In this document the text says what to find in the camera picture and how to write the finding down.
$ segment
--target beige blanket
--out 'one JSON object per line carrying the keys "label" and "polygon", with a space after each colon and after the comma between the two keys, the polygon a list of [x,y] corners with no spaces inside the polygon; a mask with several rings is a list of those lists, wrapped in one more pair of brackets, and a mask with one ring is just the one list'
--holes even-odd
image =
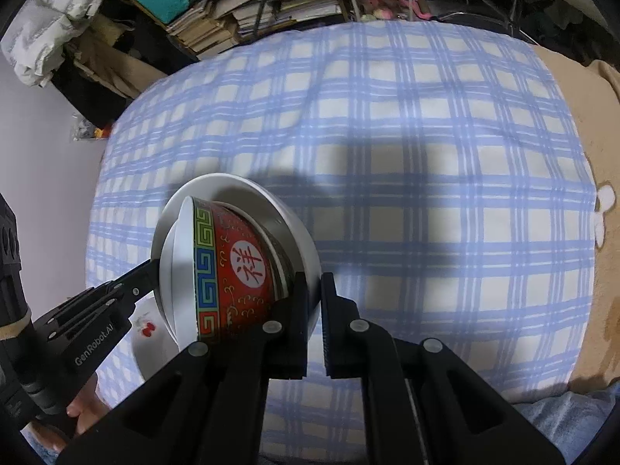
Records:
{"label": "beige blanket", "polygon": [[[602,61],[585,68],[542,47],[536,53],[553,73],[571,110],[594,181],[620,193],[620,74]],[[605,242],[596,253],[594,298],[584,344],[569,387],[584,393],[620,376],[620,211],[605,214]]]}

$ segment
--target tablecloth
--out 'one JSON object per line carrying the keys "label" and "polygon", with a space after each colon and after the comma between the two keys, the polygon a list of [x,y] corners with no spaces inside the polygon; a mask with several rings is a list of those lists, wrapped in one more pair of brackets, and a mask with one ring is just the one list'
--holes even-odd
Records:
{"label": "tablecloth", "polygon": [[[208,172],[293,208],[324,271],[394,336],[441,338],[511,401],[562,391],[592,297],[595,189],[570,111],[525,43],[436,22],[280,33],[187,67],[118,120],[95,194],[88,282],[150,255],[159,213]],[[364,449],[359,382],[270,384],[262,451]],[[127,340],[99,370],[141,382]]]}

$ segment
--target wall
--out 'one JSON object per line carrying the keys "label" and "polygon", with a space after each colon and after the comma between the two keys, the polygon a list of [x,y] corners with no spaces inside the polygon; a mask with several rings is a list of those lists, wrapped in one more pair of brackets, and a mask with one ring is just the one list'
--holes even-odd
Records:
{"label": "wall", "polygon": [[72,112],[54,86],[20,83],[0,55],[0,193],[17,216],[33,318],[85,288],[89,214],[105,143],[72,141]]}

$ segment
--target human hand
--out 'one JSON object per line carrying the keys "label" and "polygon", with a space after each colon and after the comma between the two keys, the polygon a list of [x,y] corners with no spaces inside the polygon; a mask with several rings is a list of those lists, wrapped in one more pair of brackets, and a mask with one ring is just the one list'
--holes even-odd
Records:
{"label": "human hand", "polygon": [[[110,408],[95,394],[96,388],[97,374],[93,374],[67,406],[67,415],[70,418],[77,418],[76,435],[82,435],[110,411]],[[60,435],[38,421],[30,422],[29,429],[39,443],[50,451],[60,453],[67,445]]]}

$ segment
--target white circle with chinese character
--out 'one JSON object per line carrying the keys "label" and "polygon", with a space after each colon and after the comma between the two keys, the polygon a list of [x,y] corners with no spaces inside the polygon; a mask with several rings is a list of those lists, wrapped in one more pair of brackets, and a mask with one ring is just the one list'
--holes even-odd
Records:
{"label": "white circle with chinese character", "polygon": [[265,262],[256,246],[247,241],[237,241],[231,248],[231,266],[239,281],[250,288],[265,282]]}

